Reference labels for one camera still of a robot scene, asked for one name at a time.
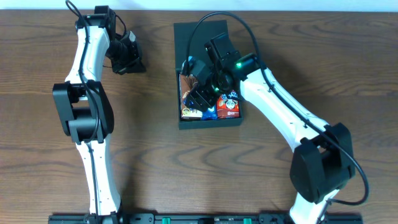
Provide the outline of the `blue Oreo cookie pack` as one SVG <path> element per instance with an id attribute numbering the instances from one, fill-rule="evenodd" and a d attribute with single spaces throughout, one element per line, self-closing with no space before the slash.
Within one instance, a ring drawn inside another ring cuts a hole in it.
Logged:
<path id="1" fill-rule="evenodd" d="M 216 120 L 218 119 L 216 106 L 208 108 L 205 112 L 202 113 L 201 120 Z"/>

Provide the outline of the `brown Pocky box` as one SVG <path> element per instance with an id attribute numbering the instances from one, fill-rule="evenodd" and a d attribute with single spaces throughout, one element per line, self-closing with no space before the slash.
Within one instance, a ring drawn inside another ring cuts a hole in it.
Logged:
<path id="1" fill-rule="evenodd" d="M 182 119 L 195 120 L 201 119 L 203 113 L 196 109 L 191 109 L 185 105 L 186 99 L 192 88 L 198 83 L 197 79 L 192 76 L 179 75 L 180 81 L 180 115 Z"/>

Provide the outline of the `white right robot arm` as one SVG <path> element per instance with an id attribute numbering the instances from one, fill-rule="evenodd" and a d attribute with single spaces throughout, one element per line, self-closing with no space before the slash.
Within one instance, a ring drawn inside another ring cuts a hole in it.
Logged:
<path id="1" fill-rule="evenodd" d="M 357 217 L 330 215 L 329 206 L 356 174 L 351 133 L 341 123 L 330 125 L 302 106 L 274 78 L 257 54 L 242 56 L 222 33 L 205 44 L 210 63 L 192 56 L 182 74 L 194 78 L 183 99 L 186 107 L 206 111 L 221 96 L 236 92 L 254 105 L 281 133 L 293 152 L 290 179 L 295 202 L 276 223 L 356 223 Z"/>

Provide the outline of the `red Hello Panda box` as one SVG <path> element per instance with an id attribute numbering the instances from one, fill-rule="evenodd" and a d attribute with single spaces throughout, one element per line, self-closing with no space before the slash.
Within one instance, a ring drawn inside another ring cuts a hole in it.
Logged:
<path id="1" fill-rule="evenodd" d="M 229 94 L 222 94 L 218 98 L 216 104 L 218 119 L 240 117 L 239 101 L 237 100 L 237 98 L 238 95 L 234 90 Z"/>

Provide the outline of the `blue Eclipse gum pack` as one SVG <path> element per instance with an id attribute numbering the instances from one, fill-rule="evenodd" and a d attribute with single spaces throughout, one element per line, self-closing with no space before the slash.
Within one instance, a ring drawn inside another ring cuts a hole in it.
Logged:
<path id="1" fill-rule="evenodd" d="M 181 69 L 181 74 L 189 76 L 190 75 L 190 70 L 195 64 L 195 58 L 192 56 L 189 56 L 187 60 L 185 60 L 182 63 L 182 69 Z"/>

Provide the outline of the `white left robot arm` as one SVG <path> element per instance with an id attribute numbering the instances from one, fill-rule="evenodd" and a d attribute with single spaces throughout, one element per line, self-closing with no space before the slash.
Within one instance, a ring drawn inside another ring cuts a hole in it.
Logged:
<path id="1" fill-rule="evenodd" d="M 145 72 L 141 49 L 133 32 L 117 33 L 121 18 L 109 6 L 83 15 L 71 1 L 65 4 L 78 18 L 78 46 L 70 73 L 54 84 L 52 94 L 63 132 L 83 161 L 90 207 L 87 214 L 51 215 L 49 223 L 137 223 L 139 215 L 124 212 L 114 181 L 109 149 L 114 113 L 101 79 L 106 58 L 118 75 Z"/>

